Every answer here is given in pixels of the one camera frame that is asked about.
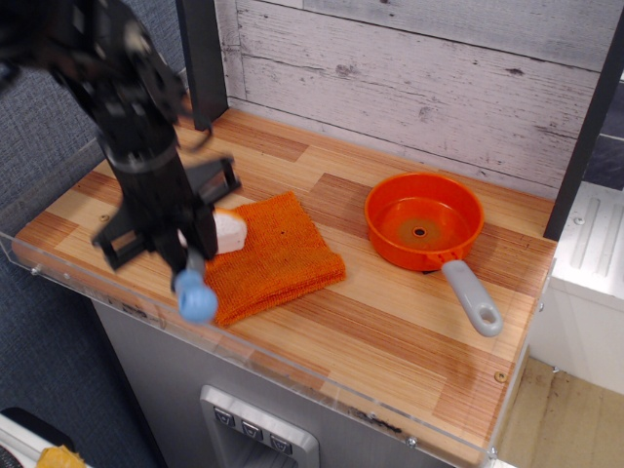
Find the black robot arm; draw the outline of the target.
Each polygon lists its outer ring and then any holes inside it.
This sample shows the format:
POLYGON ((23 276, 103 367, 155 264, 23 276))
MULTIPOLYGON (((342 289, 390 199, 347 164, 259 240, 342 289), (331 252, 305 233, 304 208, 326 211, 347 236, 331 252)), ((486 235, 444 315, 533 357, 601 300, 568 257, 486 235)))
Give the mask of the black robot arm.
POLYGON ((3 86, 25 67, 44 69, 97 124, 123 193, 93 240, 109 265, 154 252, 176 293, 203 291, 217 252, 215 203, 240 181, 229 157, 182 165, 175 125, 184 87, 133 11, 120 1, 5 1, 1 60, 3 86))

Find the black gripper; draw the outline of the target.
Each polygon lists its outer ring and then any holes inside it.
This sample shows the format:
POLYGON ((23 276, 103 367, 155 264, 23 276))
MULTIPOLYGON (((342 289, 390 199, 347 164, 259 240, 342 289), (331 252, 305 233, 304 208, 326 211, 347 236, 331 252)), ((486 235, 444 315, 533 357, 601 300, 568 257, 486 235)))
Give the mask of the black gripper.
POLYGON ((192 224, 192 246, 204 259, 217 252, 215 203, 241 186, 234 159, 223 156, 188 169, 174 149, 148 161, 107 162, 122 190, 117 213, 95 235, 110 267, 117 270, 138 255, 157 253, 170 266, 171 290, 186 268, 186 248, 177 231, 192 224))

